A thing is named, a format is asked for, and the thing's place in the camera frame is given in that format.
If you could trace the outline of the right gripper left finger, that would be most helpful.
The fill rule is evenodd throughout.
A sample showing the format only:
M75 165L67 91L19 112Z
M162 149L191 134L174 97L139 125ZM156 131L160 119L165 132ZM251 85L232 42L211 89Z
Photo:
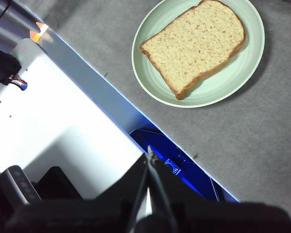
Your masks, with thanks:
M18 208L7 233L126 233L146 193L147 154L95 199L43 200Z

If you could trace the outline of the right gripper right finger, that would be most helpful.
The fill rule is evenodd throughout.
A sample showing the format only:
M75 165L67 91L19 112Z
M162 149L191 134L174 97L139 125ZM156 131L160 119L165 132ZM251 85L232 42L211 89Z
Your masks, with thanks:
M149 154L153 210L179 233L291 233L283 209L254 202L205 200L189 188L153 152Z

